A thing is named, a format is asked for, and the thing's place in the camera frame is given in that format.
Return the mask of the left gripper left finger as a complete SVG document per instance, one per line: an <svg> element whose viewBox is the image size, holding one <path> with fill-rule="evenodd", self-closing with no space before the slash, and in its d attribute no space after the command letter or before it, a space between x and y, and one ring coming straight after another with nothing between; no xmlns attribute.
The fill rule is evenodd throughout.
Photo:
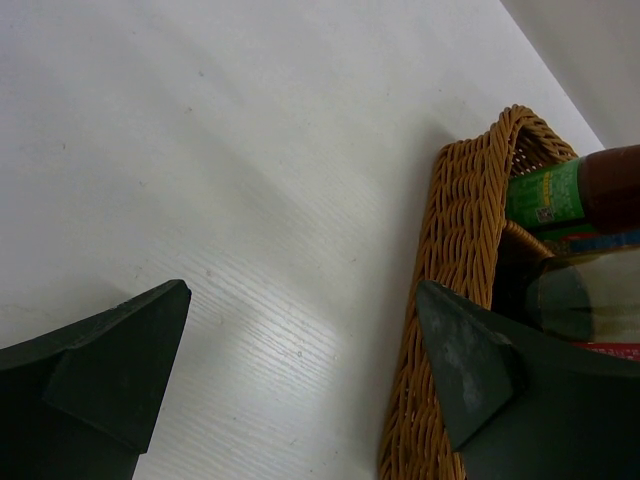
<svg viewBox="0 0 640 480"><path fill-rule="evenodd" d="M130 479L148 451L191 291L174 279L1 351L4 479Z"/></svg>

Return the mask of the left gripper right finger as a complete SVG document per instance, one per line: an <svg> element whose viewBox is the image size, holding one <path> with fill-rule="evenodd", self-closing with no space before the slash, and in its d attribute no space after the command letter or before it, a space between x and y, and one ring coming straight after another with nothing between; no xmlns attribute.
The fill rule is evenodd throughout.
<svg viewBox="0 0 640 480"><path fill-rule="evenodd" d="M471 479L636 479L639 365L548 337L434 282L416 308Z"/></svg>

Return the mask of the tall dark soy sauce bottle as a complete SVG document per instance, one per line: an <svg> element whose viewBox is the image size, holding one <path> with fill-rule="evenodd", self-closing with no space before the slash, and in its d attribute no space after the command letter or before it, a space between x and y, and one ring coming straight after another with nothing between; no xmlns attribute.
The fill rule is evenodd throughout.
<svg viewBox="0 0 640 480"><path fill-rule="evenodd" d="M639 248L544 260L522 308L544 333L598 353L639 359Z"/></svg>

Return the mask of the red sauce bottle green label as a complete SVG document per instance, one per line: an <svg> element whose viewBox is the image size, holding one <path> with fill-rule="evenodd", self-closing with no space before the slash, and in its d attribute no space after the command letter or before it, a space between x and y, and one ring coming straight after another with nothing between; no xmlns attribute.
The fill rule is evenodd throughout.
<svg viewBox="0 0 640 480"><path fill-rule="evenodd" d="M639 147L607 149L510 180L505 217L540 240L639 228Z"/></svg>

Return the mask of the brown wicker divided basket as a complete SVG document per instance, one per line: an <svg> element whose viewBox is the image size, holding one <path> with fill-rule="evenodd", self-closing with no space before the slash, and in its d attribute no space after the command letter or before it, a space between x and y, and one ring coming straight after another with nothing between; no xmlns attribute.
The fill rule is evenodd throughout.
<svg viewBox="0 0 640 480"><path fill-rule="evenodd" d="M533 110L504 109L484 134L445 145L431 175L409 293L435 280L472 302L492 303L499 258L526 262L552 252L505 217L511 178L576 158ZM424 349L415 299L409 299L378 453L381 479L463 479Z"/></svg>

